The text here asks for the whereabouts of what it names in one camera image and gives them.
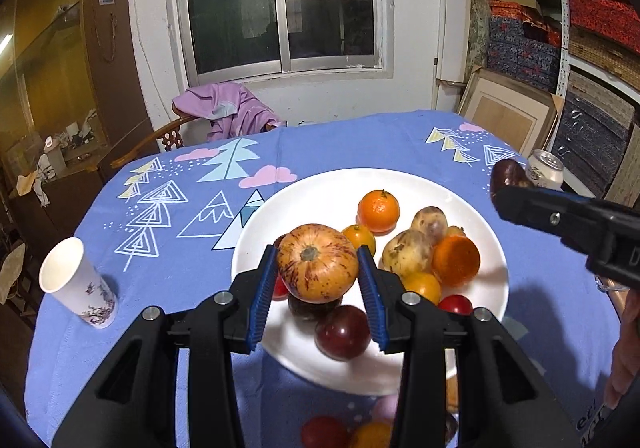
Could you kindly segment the person's right hand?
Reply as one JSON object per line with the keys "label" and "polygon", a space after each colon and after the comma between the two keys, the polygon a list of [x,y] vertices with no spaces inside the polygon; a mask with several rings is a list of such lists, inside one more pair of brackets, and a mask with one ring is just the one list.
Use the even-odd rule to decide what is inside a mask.
{"label": "person's right hand", "polygon": [[604,404],[615,409],[640,368],[640,342],[637,322],[639,319],[639,292],[627,293],[625,308],[620,318],[620,338],[613,353],[611,374],[605,384]]}

